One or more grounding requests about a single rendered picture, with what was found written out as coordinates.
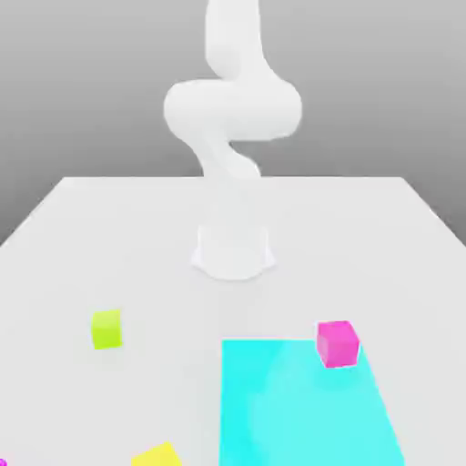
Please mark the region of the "small pink cube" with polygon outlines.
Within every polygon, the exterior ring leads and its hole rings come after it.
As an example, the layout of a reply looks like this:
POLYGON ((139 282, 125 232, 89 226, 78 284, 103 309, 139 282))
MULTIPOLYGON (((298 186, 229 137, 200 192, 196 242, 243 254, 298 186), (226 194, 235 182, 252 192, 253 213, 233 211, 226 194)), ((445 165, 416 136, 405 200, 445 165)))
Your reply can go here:
POLYGON ((360 339, 348 320, 321 321, 316 347, 326 369, 351 367, 357 364, 360 339))

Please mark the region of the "small lime green cube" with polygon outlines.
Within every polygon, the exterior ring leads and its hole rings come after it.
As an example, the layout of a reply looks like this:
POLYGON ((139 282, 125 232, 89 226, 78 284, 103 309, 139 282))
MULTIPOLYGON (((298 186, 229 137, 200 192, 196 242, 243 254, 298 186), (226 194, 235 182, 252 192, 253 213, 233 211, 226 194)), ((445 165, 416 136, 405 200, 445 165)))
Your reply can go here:
POLYGON ((121 315, 118 309, 97 311, 91 320, 91 334, 96 350, 122 346, 121 315))

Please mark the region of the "large cyan box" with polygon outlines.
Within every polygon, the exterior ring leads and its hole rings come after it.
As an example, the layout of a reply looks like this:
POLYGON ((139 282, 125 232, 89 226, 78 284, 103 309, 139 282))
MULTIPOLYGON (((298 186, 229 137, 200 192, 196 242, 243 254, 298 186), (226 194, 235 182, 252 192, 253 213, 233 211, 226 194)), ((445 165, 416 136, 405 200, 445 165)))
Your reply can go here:
POLYGON ((405 466, 370 363, 327 369, 311 339, 226 339, 218 466, 405 466))

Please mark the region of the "small yellow cube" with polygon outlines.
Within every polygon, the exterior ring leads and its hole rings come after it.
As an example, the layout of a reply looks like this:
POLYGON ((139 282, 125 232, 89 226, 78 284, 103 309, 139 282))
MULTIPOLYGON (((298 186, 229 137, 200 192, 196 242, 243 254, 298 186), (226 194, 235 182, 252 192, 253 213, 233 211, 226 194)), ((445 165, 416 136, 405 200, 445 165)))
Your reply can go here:
POLYGON ((182 466, 182 463, 172 444, 167 441, 133 457, 131 466, 182 466))

